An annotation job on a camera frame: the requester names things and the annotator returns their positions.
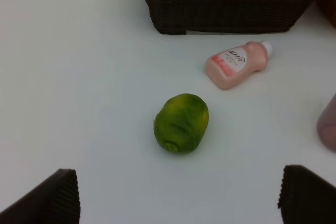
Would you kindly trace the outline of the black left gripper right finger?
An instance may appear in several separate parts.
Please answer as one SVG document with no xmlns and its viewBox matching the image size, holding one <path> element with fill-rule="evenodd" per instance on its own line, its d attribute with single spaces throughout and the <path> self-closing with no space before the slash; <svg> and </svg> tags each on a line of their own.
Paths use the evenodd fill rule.
<svg viewBox="0 0 336 224">
<path fill-rule="evenodd" d="M 302 165 L 283 171 L 278 200 L 283 223 L 335 223 L 335 186 Z"/>
</svg>

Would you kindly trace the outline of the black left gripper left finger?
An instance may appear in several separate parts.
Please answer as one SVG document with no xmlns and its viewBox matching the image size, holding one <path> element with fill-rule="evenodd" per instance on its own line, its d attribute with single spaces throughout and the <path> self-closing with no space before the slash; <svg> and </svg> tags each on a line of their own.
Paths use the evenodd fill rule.
<svg viewBox="0 0 336 224">
<path fill-rule="evenodd" d="M 1 212 L 1 223 L 79 223 L 80 198 L 74 169 L 58 169 Z"/>
</svg>

